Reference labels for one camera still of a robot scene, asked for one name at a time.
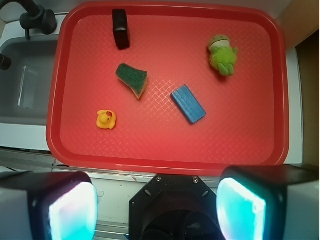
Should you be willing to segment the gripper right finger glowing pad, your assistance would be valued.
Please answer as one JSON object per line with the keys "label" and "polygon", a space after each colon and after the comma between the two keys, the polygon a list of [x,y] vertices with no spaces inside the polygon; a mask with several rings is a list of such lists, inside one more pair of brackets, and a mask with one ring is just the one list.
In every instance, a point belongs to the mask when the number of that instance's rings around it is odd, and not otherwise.
{"label": "gripper right finger glowing pad", "polygon": [[229,166],[218,184],[216,210],[227,240],[318,240],[319,168]]}

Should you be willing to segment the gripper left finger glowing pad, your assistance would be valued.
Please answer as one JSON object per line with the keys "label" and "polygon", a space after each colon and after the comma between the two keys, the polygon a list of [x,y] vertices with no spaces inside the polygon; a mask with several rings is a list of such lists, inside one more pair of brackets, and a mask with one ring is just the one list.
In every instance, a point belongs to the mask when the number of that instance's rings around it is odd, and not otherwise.
{"label": "gripper left finger glowing pad", "polygon": [[0,174],[2,240],[92,240],[98,193],[81,171]]}

